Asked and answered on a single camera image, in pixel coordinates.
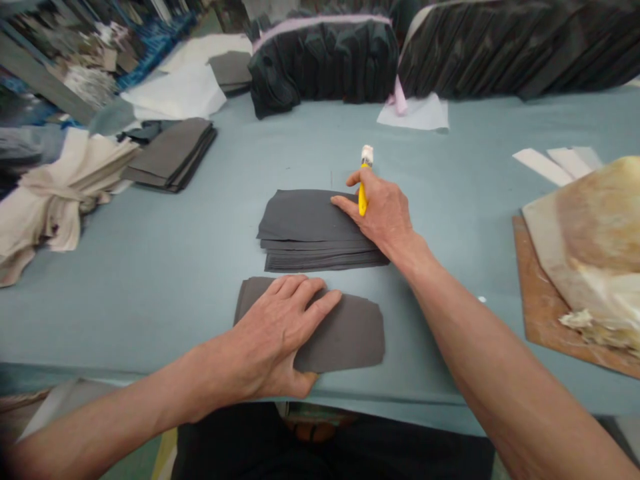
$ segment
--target yellow utility knife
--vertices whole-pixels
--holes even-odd
[[[368,145],[362,147],[362,163],[360,164],[360,168],[373,168],[373,147]],[[365,184],[362,182],[360,182],[358,208],[360,208],[360,216],[364,217],[367,212],[367,196],[365,195]]]

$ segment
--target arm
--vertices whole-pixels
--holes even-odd
[[[491,310],[434,258],[413,231],[407,198],[368,169],[369,206],[342,208],[409,282],[451,374],[511,476],[638,479],[640,473],[596,420]]]
[[[154,436],[220,407],[262,397],[306,397],[315,373],[293,369],[297,350],[338,304],[304,275],[276,279],[229,332],[162,370],[92,402],[9,451],[20,479],[94,479]]]

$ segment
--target blue-gray table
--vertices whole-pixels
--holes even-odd
[[[231,328],[242,280],[264,275],[255,239],[277,189],[336,188],[364,144],[409,198],[440,262],[524,338],[511,216],[555,186],[511,155],[592,146],[640,153],[640,89],[449,104],[448,134],[376,123],[380,105],[305,102],[256,120],[248,95],[213,117],[219,136],[178,195],[132,187],[89,218],[76,251],[42,250],[0,291],[3,361],[150,373]],[[409,287],[393,266],[322,272],[378,302],[381,365],[323,375],[312,400],[481,433]],[[640,381],[529,344],[594,414],[640,413]]]

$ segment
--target pink tape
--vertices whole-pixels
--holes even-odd
[[[319,25],[320,23],[361,23],[373,20],[380,23],[391,24],[391,20],[381,15],[319,15],[317,17],[287,19],[280,22],[274,28],[261,34],[260,38],[253,42],[253,52],[256,53],[260,47],[269,39],[281,33],[300,30],[306,27]]]

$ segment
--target wooden board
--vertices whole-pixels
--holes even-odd
[[[513,218],[513,235],[527,340],[640,379],[640,359],[624,350],[587,343],[579,332],[558,322],[570,308],[542,270],[524,218]]]

